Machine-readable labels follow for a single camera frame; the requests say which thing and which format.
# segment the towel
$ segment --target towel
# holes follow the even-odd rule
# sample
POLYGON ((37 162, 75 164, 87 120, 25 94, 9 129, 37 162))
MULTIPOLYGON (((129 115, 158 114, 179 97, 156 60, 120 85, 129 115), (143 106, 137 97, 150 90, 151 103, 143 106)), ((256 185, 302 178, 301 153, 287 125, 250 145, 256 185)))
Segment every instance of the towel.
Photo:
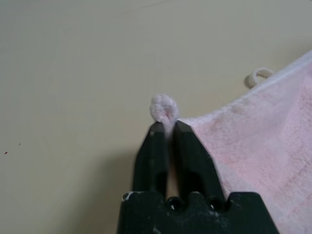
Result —
MULTIPOLYGON (((311 234, 312 51, 275 74, 259 69, 248 81, 254 88, 232 103, 179 120, 213 157, 226 196, 258 192, 280 233, 311 234)), ((176 102, 155 95, 150 111, 170 137, 176 102)))

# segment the white paint smudge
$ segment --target white paint smudge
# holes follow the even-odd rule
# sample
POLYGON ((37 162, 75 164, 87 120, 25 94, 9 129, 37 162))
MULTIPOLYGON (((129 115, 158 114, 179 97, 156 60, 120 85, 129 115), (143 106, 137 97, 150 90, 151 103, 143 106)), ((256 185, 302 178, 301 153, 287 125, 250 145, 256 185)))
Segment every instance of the white paint smudge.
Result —
POLYGON ((128 192, 128 194, 125 198, 122 197, 121 202, 127 201, 132 194, 133 194, 133 191, 128 192))
POLYGON ((156 234, 161 234, 160 230, 157 229, 157 227, 154 225, 153 227, 153 233, 156 233, 156 234))

